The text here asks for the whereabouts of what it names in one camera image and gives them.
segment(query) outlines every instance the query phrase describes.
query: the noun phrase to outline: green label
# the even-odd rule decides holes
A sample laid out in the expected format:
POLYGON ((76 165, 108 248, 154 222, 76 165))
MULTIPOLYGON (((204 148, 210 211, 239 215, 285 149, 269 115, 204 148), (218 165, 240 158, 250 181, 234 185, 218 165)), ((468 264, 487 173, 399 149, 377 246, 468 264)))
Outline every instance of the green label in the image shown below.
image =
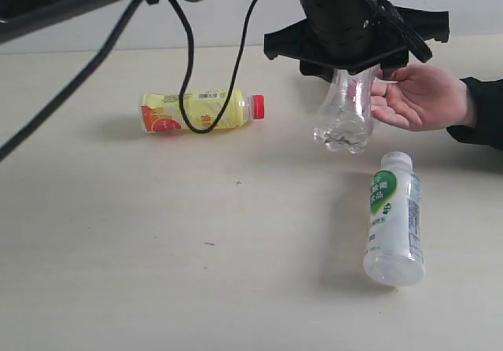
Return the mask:
POLYGON ((388 170, 381 170, 374 175, 370 186, 370 212, 372 215, 377 214, 381 209, 384 210, 384 214, 391 212, 389 200, 395 194, 396 185, 396 176, 388 170))

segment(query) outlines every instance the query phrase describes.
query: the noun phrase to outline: red bottle cap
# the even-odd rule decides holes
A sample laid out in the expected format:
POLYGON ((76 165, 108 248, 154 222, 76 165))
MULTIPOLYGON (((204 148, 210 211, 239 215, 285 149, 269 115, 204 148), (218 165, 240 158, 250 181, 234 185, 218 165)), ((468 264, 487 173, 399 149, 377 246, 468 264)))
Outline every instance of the red bottle cap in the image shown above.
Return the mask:
POLYGON ((262 94, 253 95, 253 118, 263 119, 265 113, 264 96, 262 94))

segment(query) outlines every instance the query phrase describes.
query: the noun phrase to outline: black sleeve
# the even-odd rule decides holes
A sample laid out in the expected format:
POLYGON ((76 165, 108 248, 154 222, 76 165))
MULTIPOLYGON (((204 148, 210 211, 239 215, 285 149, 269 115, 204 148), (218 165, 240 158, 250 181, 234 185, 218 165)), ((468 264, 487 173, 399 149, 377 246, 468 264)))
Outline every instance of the black sleeve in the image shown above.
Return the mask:
POLYGON ((477 123, 475 129, 452 126, 447 132, 461 143, 489 145, 503 151, 503 79, 493 82, 474 78, 462 80, 473 99, 477 123))

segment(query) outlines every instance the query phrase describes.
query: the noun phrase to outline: yellow bottle label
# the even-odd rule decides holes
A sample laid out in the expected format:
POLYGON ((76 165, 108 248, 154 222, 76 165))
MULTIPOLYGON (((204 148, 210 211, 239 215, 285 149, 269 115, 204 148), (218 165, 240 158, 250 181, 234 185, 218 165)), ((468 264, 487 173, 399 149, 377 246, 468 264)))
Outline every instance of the yellow bottle label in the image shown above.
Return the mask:
MULTIPOLYGON (((189 121, 197 129, 208 128, 217 117, 227 98, 226 90, 207 90, 186 93, 185 112, 189 121)), ((145 130, 157 133, 166 130, 187 130, 178 106, 178 95, 146 94, 141 99, 141 117, 145 130)), ((248 121, 244 112, 244 98, 240 90, 234 90, 223 117, 215 129, 232 129, 243 126, 248 121)))

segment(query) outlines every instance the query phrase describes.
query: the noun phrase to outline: yellow juice bottle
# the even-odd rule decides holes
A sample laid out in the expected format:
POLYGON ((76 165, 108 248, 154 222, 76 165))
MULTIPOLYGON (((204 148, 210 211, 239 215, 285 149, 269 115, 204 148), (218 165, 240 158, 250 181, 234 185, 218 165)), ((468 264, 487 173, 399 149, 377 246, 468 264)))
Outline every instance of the yellow juice bottle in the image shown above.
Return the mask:
MULTIPOLYGON (((227 98, 227 90, 207 90, 185 94, 185 111, 197 129, 208 128, 227 98)), ((188 130, 178 106, 178 95, 146 94, 140 101, 141 119, 147 133, 179 129, 188 130)), ((234 90, 229 105, 215 129, 235 129, 253 119, 264 118, 264 96, 246 97, 234 90)))

